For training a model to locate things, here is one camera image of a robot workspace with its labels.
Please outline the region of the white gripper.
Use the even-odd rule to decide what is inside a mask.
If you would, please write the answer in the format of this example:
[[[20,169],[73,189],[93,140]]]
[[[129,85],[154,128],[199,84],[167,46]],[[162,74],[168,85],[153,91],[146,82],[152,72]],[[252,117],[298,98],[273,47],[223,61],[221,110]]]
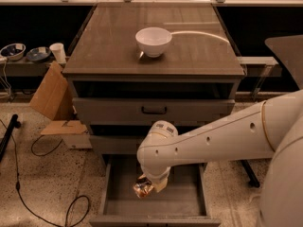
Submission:
[[[157,166],[156,168],[141,167],[143,174],[138,177],[139,181],[146,181],[148,178],[157,193],[162,191],[168,184],[170,167]]]

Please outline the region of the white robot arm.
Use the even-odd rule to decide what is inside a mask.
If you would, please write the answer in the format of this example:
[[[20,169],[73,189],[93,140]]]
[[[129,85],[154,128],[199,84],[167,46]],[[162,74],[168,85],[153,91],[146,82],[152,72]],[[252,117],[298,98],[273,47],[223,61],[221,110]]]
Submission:
[[[184,134],[154,123],[137,151],[162,190],[173,166],[269,158],[256,227],[303,227],[303,91],[274,97]]]

